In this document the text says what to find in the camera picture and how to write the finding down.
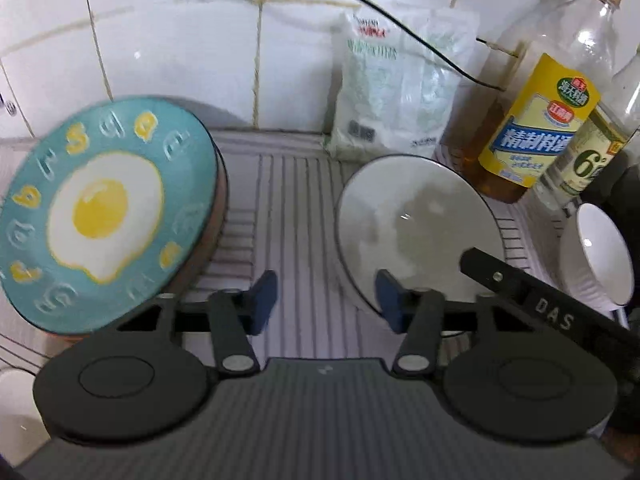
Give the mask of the white bowl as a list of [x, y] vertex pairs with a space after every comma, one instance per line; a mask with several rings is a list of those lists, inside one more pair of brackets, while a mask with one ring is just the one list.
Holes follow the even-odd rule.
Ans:
[[338, 196], [333, 232], [338, 279], [377, 321], [378, 271], [390, 271], [408, 289], [472, 302], [488, 289], [460, 271], [462, 254], [478, 248], [506, 258], [486, 200], [460, 174], [420, 156], [387, 155], [358, 169]]
[[634, 268], [612, 219], [582, 204], [560, 238], [560, 275], [567, 293], [599, 312], [626, 307], [634, 294]]

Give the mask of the teal fried egg plate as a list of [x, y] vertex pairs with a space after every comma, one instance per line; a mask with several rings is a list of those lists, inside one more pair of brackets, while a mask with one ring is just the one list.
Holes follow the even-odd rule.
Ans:
[[201, 121], [157, 98], [66, 119], [22, 162], [1, 211], [1, 285], [51, 334], [98, 330], [158, 294], [212, 213], [218, 162]]

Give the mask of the striped pink table mat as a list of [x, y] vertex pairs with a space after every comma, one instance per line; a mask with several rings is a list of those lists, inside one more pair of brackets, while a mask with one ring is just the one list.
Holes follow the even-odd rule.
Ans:
[[[278, 299], [267, 326], [250, 338], [259, 361], [271, 358], [379, 358], [392, 362], [401, 338], [347, 297], [337, 276], [334, 212], [344, 184], [361, 167], [337, 162], [316, 136], [210, 134], [224, 160], [228, 202], [217, 245], [181, 294], [184, 302], [224, 289], [244, 290], [267, 270]], [[3, 143], [1, 210], [22, 162], [42, 140]], [[19, 315], [1, 285], [1, 361], [35, 372], [72, 341]]]

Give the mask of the black wok with lid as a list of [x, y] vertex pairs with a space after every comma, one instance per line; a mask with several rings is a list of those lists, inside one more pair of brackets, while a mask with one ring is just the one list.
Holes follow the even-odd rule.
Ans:
[[597, 181], [594, 203], [624, 237], [639, 238], [639, 130], [606, 166]]

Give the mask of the clear vinegar bottle yellow cap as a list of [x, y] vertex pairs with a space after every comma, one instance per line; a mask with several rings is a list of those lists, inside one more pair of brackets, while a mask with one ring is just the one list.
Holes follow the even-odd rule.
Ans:
[[600, 102], [564, 152], [538, 179], [533, 192], [555, 212], [574, 200], [604, 170], [639, 128], [639, 64], [632, 59], [617, 72]]

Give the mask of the yellow label cooking wine bottle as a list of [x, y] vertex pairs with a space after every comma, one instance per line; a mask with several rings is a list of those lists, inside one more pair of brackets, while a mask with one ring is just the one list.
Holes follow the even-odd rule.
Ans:
[[477, 192], [515, 203], [566, 150], [611, 81], [621, 2], [570, 0], [522, 30], [500, 91], [462, 150], [462, 176]]

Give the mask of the white salt bag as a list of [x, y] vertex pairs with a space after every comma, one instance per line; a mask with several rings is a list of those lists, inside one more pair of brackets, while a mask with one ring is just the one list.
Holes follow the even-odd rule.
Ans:
[[341, 17], [342, 83], [323, 147], [344, 162], [387, 154], [431, 157], [466, 79], [480, 19], [454, 9], [395, 6], [398, 20], [454, 63], [450, 66], [389, 18], [360, 8]]

